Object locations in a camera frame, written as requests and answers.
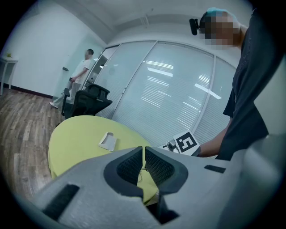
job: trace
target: dark shirt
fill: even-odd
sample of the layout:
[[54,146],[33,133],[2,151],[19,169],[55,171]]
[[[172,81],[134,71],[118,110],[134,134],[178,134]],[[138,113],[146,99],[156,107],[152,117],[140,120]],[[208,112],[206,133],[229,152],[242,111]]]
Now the dark shirt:
[[232,118],[216,159],[230,160],[237,150],[268,135],[254,100],[275,73],[282,52],[266,29],[257,10],[249,22],[241,58],[232,82],[232,91],[223,114]]

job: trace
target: white sneaker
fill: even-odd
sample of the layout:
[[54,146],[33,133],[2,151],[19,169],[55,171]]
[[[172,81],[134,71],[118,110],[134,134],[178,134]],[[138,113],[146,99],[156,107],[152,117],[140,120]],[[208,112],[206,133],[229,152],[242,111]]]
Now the white sneaker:
[[58,108],[53,102],[50,102],[50,105],[53,106],[54,108]]

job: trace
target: yellow cloth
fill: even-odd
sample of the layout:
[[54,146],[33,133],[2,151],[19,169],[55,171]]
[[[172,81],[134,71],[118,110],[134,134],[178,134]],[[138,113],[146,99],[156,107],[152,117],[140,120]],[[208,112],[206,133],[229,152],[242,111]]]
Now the yellow cloth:
[[[63,121],[50,137],[49,167],[52,178],[81,161],[113,153],[98,146],[106,132],[112,132],[117,138],[114,152],[143,146],[143,167],[145,166],[145,146],[150,144],[143,137],[113,120],[83,115]],[[137,186],[143,189],[144,202],[158,191],[152,177],[144,170],[140,172]]]

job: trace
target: white t-shirt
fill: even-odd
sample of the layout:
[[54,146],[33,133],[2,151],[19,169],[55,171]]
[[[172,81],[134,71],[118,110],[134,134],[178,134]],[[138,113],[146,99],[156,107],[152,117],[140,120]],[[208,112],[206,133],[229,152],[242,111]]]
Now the white t-shirt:
[[[90,59],[84,59],[82,60],[79,65],[76,67],[76,70],[74,71],[74,73],[72,74],[72,77],[77,76],[79,73],[81,73],[83,71],[84,68],[87,68],[88,70],[90,69],[90,63],[91,60]],[[78,77],[76,79],[76,83],[77,84],[84,84],[86,77],[88,75],[88,71],[86,71],[84,74],[82,74],[80,77]]]

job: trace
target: light pants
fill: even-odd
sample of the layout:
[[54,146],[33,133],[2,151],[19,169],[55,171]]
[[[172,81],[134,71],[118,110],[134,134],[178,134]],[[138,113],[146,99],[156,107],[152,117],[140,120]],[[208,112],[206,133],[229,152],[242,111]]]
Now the light pants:
[[[73,104],[74,100],[75,100],[76,92],[81,89],[81,85],[77,84],[75,82],[72,83],[72,82],[68,81],[67,86],[65,88],[68,88],[70,90],[70,98],[71,99],[69,100],[69,103]],[[63,101],[63,98],[64,98],[64,93],[62,93],[59,98],[57,98],[55,101],[53,101],[53,103],[56,106],[59,106],[60,103]]]

